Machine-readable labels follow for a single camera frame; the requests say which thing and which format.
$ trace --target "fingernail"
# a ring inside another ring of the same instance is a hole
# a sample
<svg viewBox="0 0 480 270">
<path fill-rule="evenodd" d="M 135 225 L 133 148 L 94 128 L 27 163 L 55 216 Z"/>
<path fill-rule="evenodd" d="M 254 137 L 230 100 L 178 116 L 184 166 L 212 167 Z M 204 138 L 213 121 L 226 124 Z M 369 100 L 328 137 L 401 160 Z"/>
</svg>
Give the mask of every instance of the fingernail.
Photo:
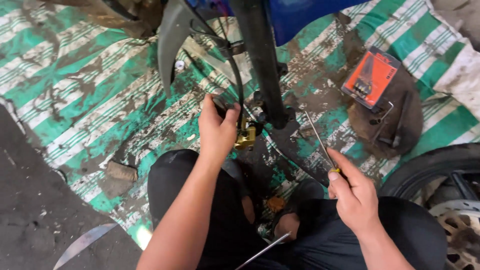
<svg viewBox="0 0 480 270">
<path fill-rule="evenodd" d="M 328 179 L 330 179 L 330 181 L 335 181 L 340 175 L 337 173 L 337 172 L 330 172 L 328 174 Z"/>
</svg>

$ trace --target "orange packaging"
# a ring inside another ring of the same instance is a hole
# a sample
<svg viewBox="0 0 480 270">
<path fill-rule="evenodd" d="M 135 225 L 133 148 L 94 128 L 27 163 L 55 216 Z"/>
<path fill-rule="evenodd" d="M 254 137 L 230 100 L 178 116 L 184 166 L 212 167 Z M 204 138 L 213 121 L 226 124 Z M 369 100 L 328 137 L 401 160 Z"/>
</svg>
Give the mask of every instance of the orange packaging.
<svg viewBox="0 0 480 270">
<path fill-rule="evenodd" d="M 342 91 L 372 109 L 385 92 L 402 63 L 371 47 L 342 86 Z"/>
</svg>

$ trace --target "blue fairing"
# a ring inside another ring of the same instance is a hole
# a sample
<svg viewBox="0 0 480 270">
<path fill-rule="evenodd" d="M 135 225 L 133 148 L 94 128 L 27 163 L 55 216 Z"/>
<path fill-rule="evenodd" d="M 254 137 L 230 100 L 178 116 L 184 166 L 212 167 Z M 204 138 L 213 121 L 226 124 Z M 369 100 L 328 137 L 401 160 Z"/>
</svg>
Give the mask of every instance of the blue fairing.
<svg viewBox="0 0 480 270">
<path fill-rule="evenodd" d="M 228 16 L 234 16 L 228 0 L 188 0 L 192 5 L 202 7 L 219 4 Z M 366 0 L 270 0 L 270 22 L 275 33 L 277 46 L 289 42 L 301 29 L 316 19 L 347 7 L 367 2 Z"/>
</svg>

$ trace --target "brake disc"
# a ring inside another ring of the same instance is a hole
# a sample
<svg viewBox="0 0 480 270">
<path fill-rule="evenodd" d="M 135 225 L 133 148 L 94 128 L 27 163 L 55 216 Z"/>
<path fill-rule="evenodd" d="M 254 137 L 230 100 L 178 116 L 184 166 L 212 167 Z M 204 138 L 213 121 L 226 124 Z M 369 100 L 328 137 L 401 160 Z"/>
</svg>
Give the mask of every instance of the brake disc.
<svg viewBox="0 0 480 270">
<path fill-rule="evenodd" d="M 447 264 L 455 270 L 480 270 L 480 202 L 447 201 L 430 213 L 445 229 Z"/>
</svg>

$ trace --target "black pants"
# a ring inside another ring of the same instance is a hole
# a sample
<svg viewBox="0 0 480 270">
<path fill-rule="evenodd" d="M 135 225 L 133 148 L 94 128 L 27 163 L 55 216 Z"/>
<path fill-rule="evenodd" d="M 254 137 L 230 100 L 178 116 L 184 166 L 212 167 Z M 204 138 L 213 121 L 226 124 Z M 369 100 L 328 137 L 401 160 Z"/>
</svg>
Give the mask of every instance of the black pants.
<svg viewBox="0 0 480 270">
<path fill-rule="evenodd" d="M 180 192 L 197 157 L 192 150 L 174 150 L 151 167 L 148 198 L 154 227 Z M 221 170 L 198 269 L 235 269 L 268 245 L 248 223 L 237 191 L 237 182 Z M 355 234 L 338 216 L 336 200 L 305 201 L 298 216 L 296 240 L 276 245 L 243 269 L 367 269 Z M 444 268 L 446 236 L 425 209 L 402 199 L 381 197 L 379 216 L 416 270 Z"/>
</svg>

